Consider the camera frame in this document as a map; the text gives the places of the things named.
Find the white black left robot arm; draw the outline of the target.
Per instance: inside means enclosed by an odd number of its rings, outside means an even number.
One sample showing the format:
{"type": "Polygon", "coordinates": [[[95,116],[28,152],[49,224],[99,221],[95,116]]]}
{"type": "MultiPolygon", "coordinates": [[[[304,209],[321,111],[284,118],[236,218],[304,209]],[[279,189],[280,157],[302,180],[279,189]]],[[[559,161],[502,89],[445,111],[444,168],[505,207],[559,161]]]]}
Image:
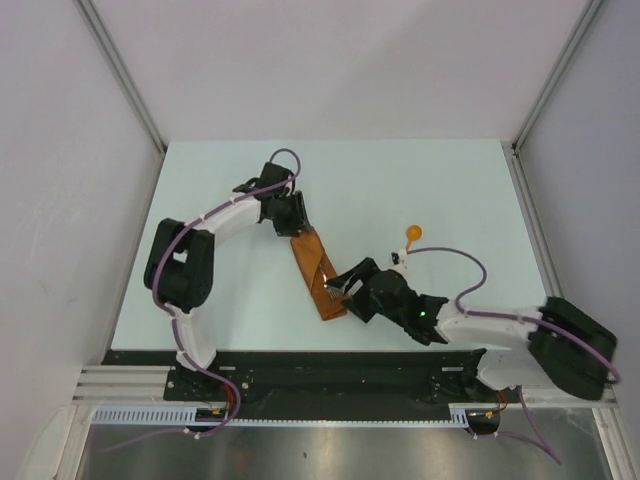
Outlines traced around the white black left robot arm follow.
{"type": "Polygon", "coordinates": [[[280,237],[310,231],[303,195],[296,189],[300,173],[300,162],[292,171],[269,160],[259,176],[235,187],[221,205],[190,222],[165,218],[156,228],[143,283],[169,317],[176,360],[190,370],[185,385],[199,399],[214,397],[221,384],[232,399],[240,398],[230,380],[209,368],[216,348],[193,318],[213,289],[216,249],[265,220],[280,237]]]}

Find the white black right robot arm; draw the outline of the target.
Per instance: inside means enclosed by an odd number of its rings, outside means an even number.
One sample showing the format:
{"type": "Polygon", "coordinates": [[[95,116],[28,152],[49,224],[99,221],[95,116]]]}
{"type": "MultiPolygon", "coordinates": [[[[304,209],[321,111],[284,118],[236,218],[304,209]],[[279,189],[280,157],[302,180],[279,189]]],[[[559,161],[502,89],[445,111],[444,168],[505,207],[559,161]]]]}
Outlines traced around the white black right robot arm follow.
{"type": "Polygon", "coordinates": [[[363,322],[383,316],[422,345],[486,346],[476,366],[461,376],[462,391],[473,401],[507,388],[549,385],[597,401],[607,386],[620,382],[613,364],[616,336],[571,302],[549,296],[534,309],[503,311],[463,305],[465,296],[485,284],[486,272],[453,299],[419,294],[407,280],[413,253],[392,253],[388,269],[367,257],[341,275],[325,277],[324,287],[363,322]]]}

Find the orange-brown cloth napkin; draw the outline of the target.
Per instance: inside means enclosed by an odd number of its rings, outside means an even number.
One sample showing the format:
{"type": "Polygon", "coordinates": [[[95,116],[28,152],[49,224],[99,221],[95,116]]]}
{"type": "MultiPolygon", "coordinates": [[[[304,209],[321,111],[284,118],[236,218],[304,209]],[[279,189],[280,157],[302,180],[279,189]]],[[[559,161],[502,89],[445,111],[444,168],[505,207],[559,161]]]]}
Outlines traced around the orange-brown cloth napkin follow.
{"type": "Polygon", "coordinates": [[[341,303],[343,296],[333,298],[325,288],[326,280],[334,278],[336,271],[316,230],[301,232],[290,239],[290,245],[321,320],[345,316],[347,309],[341,303]]]}

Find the silver metal fork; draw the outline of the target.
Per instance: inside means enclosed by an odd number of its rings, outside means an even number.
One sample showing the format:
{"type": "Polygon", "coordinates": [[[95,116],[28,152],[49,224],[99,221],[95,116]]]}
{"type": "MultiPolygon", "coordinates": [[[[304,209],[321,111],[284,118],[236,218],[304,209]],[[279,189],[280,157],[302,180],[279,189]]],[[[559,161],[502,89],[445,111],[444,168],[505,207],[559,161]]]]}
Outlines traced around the silver metal fork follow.
{"type": "Polygon", "coordinates": [[[330,278],[323,267],[319,268],[323,279],[323,287],[331,299],[337,300],[350,296],[347,288],[349,276],[346,274],[330,278]]]}

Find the orange plastic spoon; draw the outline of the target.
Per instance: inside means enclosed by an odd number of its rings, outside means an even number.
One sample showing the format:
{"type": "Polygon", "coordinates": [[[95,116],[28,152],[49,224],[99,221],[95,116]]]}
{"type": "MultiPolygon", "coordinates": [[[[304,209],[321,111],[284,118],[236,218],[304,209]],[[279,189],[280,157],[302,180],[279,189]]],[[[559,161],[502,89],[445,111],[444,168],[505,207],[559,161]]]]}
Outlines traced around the orange plastic spoon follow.
{"type": "Polygon", "coordinates": [[[423,230],[420,225],[410,225],[405,232],[406,244],[404,250],[409,252],[414,243],[418,242],[423,236],[423,230]]]}

